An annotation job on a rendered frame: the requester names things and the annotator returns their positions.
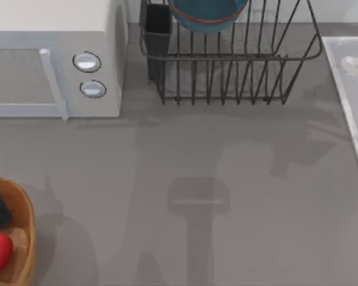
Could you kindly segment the small microwave knob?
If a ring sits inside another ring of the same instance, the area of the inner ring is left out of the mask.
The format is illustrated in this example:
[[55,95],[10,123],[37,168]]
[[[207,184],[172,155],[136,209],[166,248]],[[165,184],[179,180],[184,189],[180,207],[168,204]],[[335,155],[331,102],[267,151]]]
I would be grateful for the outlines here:
[[82,82],[79,89],[88,98],[101,98],[106,94],[105,85],[97,80]]

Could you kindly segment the black cutlery holder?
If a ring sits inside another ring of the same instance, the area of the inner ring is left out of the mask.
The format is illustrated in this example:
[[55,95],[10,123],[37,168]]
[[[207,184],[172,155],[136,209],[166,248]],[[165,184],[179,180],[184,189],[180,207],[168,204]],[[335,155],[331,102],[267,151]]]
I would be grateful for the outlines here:
[[172,34],[172,14],[168,5],[147,4],[144,19],[144,42],[146,45],[149,80],[158,78],[159,65],[164,61],[152,57],[166,57]]

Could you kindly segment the large microwave knob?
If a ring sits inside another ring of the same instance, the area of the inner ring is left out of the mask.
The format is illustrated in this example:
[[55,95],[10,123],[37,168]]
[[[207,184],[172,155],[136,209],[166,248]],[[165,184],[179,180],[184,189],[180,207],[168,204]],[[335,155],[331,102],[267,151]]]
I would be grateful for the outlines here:
[[83,73],[94,73],[101,68],[99,56],[92,52],[82,52],[73,56],[73,65]]

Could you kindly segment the pale microwave oven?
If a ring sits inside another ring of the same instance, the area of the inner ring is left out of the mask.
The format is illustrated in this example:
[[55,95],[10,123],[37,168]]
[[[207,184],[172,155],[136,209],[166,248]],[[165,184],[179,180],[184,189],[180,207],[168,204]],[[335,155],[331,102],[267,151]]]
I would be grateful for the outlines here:
[[[0,0],[0,49],[51,51],[69,119],[118,117],[128,45],[125,0]],[[101,68],[83,73],[73,65],[82,52],[99,56]],[[106,87],[88,98],[82,82]]]

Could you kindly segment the blue bowl with red rim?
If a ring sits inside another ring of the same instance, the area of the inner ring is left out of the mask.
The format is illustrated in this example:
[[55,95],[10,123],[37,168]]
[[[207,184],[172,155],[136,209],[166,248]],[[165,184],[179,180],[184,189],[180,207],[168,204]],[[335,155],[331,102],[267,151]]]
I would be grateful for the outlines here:
[[167,0],[176,21],[194,33],[218,33],[241,15],[248,0]]

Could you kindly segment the wooden basket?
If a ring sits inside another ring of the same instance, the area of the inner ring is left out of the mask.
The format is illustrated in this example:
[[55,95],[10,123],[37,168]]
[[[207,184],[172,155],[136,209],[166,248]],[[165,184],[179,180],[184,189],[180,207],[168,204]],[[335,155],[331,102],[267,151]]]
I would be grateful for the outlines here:
[[0,229],[13,242],[13,253],[0,271],[0,286],[33,286],[36,264],[36,227],[32,202],[27,192],[15,182],[0,178],[0,193],[12,220]]

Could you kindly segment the microwave oven door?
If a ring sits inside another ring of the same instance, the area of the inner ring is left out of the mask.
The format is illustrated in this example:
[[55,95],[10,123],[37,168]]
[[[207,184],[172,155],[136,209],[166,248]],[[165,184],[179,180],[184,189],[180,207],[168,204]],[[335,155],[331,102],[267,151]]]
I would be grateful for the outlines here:
[[[0,49],[0,117],[60,117],[40,49]],[[53,63],[55,75],[60,86]]]

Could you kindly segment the white sink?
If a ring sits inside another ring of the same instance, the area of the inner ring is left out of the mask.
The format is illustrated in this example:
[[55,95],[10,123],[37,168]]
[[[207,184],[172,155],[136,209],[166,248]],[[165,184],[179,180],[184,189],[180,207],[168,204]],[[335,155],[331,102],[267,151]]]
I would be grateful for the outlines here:
[[358,36],[322,38],[358,160]]

